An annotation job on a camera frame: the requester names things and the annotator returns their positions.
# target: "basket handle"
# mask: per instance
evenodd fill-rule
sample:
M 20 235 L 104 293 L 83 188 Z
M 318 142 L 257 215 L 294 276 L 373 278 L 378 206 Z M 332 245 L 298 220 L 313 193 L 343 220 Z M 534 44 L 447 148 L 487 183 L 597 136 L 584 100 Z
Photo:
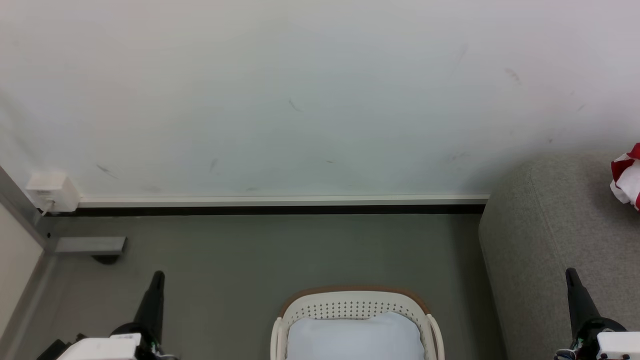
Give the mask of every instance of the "basket handle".
M 442 333 L 440 332 L 440 327 L 438 326 L 438 322 L 436 321 L 431 314 L 427 314 L 427 318 L 429 318 L 429 323 L 431 324 L 431 330 L 433 334 L 436 336 L 436 350 L 437 350 L 437 358 L 438 360 L 444 360 L 444 342 L 442 341 Z
M 273 323 L 273 330 L 271 330 L 271 360 L 277 360 L 278 330 L 280 329 L 281 322 L 282 318 L 277 318 L 276 322 Z

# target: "white pillow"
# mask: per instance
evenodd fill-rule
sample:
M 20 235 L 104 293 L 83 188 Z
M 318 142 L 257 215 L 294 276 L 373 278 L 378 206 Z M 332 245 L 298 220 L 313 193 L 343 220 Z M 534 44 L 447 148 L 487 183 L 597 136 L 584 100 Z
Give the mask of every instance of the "white pillow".
M 424 360 L 418 327 L 392 312 L 366 320 L 298 320 L 287 360 Z

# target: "black baseboard strip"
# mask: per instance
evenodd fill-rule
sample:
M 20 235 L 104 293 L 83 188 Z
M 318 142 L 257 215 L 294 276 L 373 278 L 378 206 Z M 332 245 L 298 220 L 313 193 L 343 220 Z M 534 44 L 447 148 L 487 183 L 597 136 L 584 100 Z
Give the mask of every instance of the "black baseboard strip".
M 323 214 L 481 214 L 483 204 L 469 205 L 341 205 L 225 206 L 186 208 L 78 208 L 48 217 L 161 217 L 193 215 L 323 215 Z

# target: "white wall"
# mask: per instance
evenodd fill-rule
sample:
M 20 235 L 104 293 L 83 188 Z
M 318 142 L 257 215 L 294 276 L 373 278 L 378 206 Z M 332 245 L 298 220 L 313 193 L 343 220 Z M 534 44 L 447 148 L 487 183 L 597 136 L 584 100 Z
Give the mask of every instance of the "white wall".
M 0 6 L 0 165 L 20 185 L 488 193 L 533 154 L 640 139 L 637 1 Z
M 43 250 L 2 204 L 0 229 L 1 338 Z

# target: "electrical outlet box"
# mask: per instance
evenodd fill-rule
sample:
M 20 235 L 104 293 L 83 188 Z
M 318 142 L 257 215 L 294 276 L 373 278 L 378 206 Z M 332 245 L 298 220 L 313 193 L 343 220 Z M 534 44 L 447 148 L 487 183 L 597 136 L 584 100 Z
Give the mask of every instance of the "electrical outlet box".
M 70 212 L 75 211 L 80 203 L 80 194 L 62 173 L 33 174 L 25 190 L 40 209 L 48 208 L 49 202 L 53 201 L 49 211 Z

